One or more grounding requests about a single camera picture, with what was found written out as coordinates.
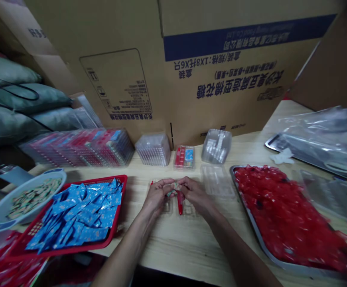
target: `red plastic bag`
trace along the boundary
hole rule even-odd
[[[5,262],[7,252],[14,246],[19,235],[19,232],[12,232],[0,246],[0,287],[30,286],[47,259],[39,258],[17,262]]]

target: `black cable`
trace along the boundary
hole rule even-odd
[[[2,88],[2,87],[0,86],[0,89],[5,90],[6,92],[12,94],[13,96],[16,96],[16,97],[18,97],[18,98],[22,98],[22,99],[24,99],[24,100],[38,100],[38,99],[39,99],[39,94],[37,93],[37,91],[35,91],[35,90],[31,89],[31,88],[28,88],[28,87],[26,87],[26,86],[21,86],[21,85],[18,85],[18,84],[13,84],[13,83],[10,83],[10,82],[5,81],[5,80],[2,80],[2,79],[0,79],[0,81],[4,81],[5,83],[8,83],[8,84],[13,85],[13,86],[21,87],[21,88],[23,88],[23,89],[25,89],[25,90],[29,90],[29,91],[31,91],[31,92],[33,92],[33,93],[35,94],[35,98],[34,98],[34,99],[25,98],[25,97],[23,97],[23,96],[14,94],[13,92],[10,92],[9,90],[6,90],[6,89],[4,89],[4,88]]]
[[[54,130],[52,130],[51,128],[49,128],[49,127],[46,126],[45,124],[41,123],[40,121],[34,119],[33,117],[31,117],[31,116],[29,116],[29,115],[26,115],[26,114],[24,114],[24,113],[22,113],[22,112],[20,112],[20,111],[17,111],[17,110],[15,110],[15,109],[13,109],[13,108],[11,108],[11,107],[9,107],[9,106],[6,106],[6,105],[4,105],[4,104],[1,104],[1,103],[0,103],[0,107],[9,109],[10,111],[14,111],[14,112],[19,113],[19,114],[22,114],[22,115],[24,115],[24,116],[26,116],[26,117],[32,119],[32,120],[35,121],[36,123],[40,124],[40,125],[43,126],[45,129],[47,129],[47,130],[49,130],[49,131],[51,131],[51,132],[54,132]]]
[[[39,94],[37,93],[37,91],[35,91],[35,90],[31,89],[31,88],[28,88],[28,87],[26,87],[26,86],[21,86],[21,85],[18,85],[18,84],[13,84],[13,83],[10,83],[10,82],[5,81],[5,80],[2,80],[2,79],[0,79],[0,81],[4,81],[5,83],[8,83],[8,84],[10,84],[10,85],[14,85],[14,86],[21,87],[21,88],[26,89],[26,90],[29,90],[29,91],[31,91],[31,92],[33,92],[33,93],[35,94],[35,98],[34,98],[34,99],[30,99],[30,98],[26,98],[26,97],[17,95],[17,94],[15,94],[15,93],[13,93],[13,92],[10,92],[10,91],[8,91],[8,90],[6,90],[6,89],[0,87],[0,89],[5,90],[6,92],[12,94],[13,96],[16,96],[16,97],[21,98],[21,99],[24,99],[24,100],[32,100],[32,101],[33,101],[33,100],[38,100],[38,99],[39,99]],[[49,131],[51,131],[51,132],[54,132],[54,130],[52,130],[51,128],[49,128],[49,127],[46,126],[45,124],[41,123],[40,121],[34,119],[33,117],[31,117],[31,116],[29,116],[29,115],[26,115],[26,114],[24,114],[24,113],[22,113],[22,112],[19,112],[19,111],[15,110],[14,108],[11,108],[11,107],[9,107],[9,106],[7,106],[7,105],[4,105],[4,104],[1,104],[1,103],[0,103],[0,107],[6,108],[6,109],[8,109],[8,110],[10,110],[10,111],[14,111],[14,112],[16,112],[16,113],[18,113],[18,114],[22,114],[22,115],[24,115],[24,116],[26,116],[26,117],[32,119],[33,121],[35,121],[37,124],[43,126],[45,129],[47,129],[47,130],[49,130]]]

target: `metal tray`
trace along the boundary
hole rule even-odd
[[[260,230],[256,224],[256,221],[254,220],[254,217],[250,211],[250,209],[247,207],[246,202],[244,200],[243,194],[239,191],[239,184],[235,180],[235,173],[234,170],[236,168],[243,168],[245,165],[233,165],[230,168],[230,173],[232,176],[232,180],[236,185],[237,188],[237,193],[239,194],[239,197],[241,198],[241,201],[243,202],[245,211],[248,214],[248,218],[250,220],[250,223],[253,226],[253,230],[256,234],[256,237],[258,239],[258,242],[260,244],[261,249],[264,251],[264,253],[271,259],[277,266],[281,267],[282,269],[290,272],[294,272],[297,274],[302,274],[305,276],[309,277],[331,277],[331,278],[337,278],[337,279],[342,279],[343,274],[337,272],[337,271],[332,271],[332,270],[326,270],[326,269],[320,269],[320,268],[315,268],[315,267],[308,267],[308,266],[303,266],[299,264],[293,264],[293,263],[288,263],[281,261],[277,259],[275,256],[272,255],[272,253],[268,250],[268,248],[265,246],[264,240],[261,236]]]
[[[324,163],[322,161],[320,161],[318,158],[312,157],[312,156],[304,153],[302,150],[292,148],[292,146],[290,146],[286,140],[281,139],[280,134],[276,134],[276,135],[272,136],[270,139],[268,139],[265,142],[265,146],[269,149],[272,149],[272,150],[278,151],[278,152],[281,152],[282,150],[289,147],[293,153],[293,158],[298,159],[300,161],[303,161],[305,163],[308,163],[310,165],[314,165],[315,167],[323,169],[329,173],[333,173],[335,175],[338,175],[341,178],[347,179],[347,173],[340,173],[338,171],[328,169],[324,165]]]

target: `hand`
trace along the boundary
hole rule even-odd
[[[167,193],[173,190],[174,179],[161,179],[152,184],[144,201],[142,210],[150,213],[152,216],[159,216],[163,210],[163,203]]]
[[[185,198],[193,204],[201,215],[204,215],[204,212],[213,206],[211,198],[197,181],[189,177],[183,177],[178,180],[177,183],[181,188],[181,192],[185,195]]]

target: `stacked plastic trays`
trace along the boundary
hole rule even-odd
[[[125,129],[103,128],[41,135],[20,148],[35,162],[56,167],[124,167],[134,153]]]
[[[166,134],[142,135],[135,148],[145,165],[166,166],[170,161],[171,147]]]
[[[231,150],[232,134],[210,129],[203,145],[201,160],[212,164],[223,164]]]

